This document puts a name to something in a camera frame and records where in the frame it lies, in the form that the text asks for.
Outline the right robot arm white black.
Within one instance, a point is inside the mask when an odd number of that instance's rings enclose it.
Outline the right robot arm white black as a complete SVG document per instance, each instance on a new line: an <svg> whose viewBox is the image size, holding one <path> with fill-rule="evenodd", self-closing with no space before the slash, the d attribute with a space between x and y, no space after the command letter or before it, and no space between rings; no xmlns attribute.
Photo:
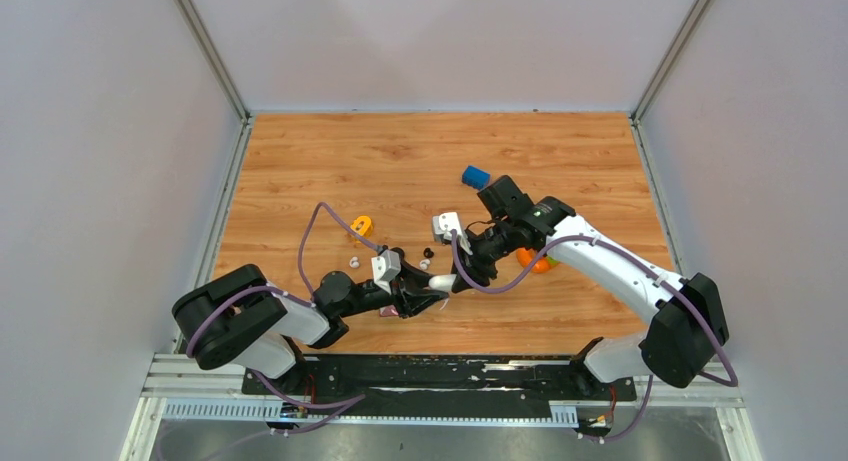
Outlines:
<svg viewBox="0 0 848 461"><path fill-rule="evenodd" d="M727 359L729 330L718 286L708 276L685 277L644 260L559 199L533 201L509 176L477 196L490 215L483 232L464 228L455 212L432 219L435 239L452 249L453 292L495 293L490 283L497 262L526 249L534 262L548 257L579 271L646 324L640 333L596 338L575 356L571 384L580 396L596 398L614 381L643 375L683 389L706 374L713 357Z"/></svg>

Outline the white earbud charging case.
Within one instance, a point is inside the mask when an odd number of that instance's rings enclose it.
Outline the white earbud charging case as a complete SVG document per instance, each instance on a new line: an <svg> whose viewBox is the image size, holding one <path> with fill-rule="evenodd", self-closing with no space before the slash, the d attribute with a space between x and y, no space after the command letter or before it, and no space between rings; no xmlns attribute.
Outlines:
<svg viewBox="0 0 848 461"><path fill-rule="evenodd" d="M450 293L455 281L455 274L435 275L428 280L428 287L432 290Z"/></svg>

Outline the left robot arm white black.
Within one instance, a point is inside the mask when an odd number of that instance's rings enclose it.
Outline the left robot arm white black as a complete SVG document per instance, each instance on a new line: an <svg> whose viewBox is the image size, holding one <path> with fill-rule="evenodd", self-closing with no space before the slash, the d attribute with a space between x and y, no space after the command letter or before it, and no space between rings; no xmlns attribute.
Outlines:
<svg viewBox="0 0 848 461"><path fill-rule="evenodd" d="M362 282L342 271L326 274L305 300L247 264L183 295L171 313L187 341L187 355L201 369L237 364L293 394L306 381L300 345L333 345L349 330L345 318L367 311L392 307L403 318L416 316L448 299L456 280L413 267L399 248L383 251L371 265L371 278Z"/></svg>

